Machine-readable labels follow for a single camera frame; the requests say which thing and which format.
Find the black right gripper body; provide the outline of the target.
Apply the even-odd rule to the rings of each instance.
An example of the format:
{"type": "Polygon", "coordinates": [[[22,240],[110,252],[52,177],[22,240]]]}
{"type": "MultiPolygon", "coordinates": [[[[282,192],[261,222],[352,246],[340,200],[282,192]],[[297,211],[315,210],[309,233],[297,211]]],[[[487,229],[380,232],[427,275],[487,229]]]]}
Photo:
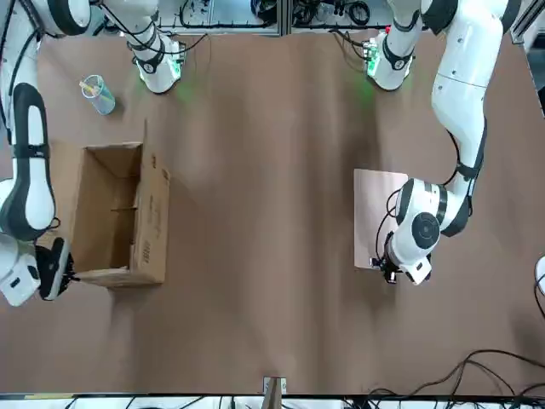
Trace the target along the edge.
{"type": "Polygon", "coordinates": [[[57,237],[50,248],[37,245],[37,269],[41,284],[39,295],[45,301],[55,300],[69,285],[63,284],[68,261],[73,261],[67,240],[57,237]]]}

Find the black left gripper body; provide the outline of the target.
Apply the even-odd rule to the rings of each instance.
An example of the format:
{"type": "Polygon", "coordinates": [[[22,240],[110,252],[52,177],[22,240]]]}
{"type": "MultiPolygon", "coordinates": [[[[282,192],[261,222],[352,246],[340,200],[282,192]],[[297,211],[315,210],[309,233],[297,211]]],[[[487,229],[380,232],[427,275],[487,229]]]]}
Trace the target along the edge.
{"type": "Polygon", "coordinates": [[[370,259],[370,267],[380,270],[383,279],[390,285],[395,285],[397,283],[397,274],[402,273],[399,267],[387,255],[372,257],[370,259]]]}

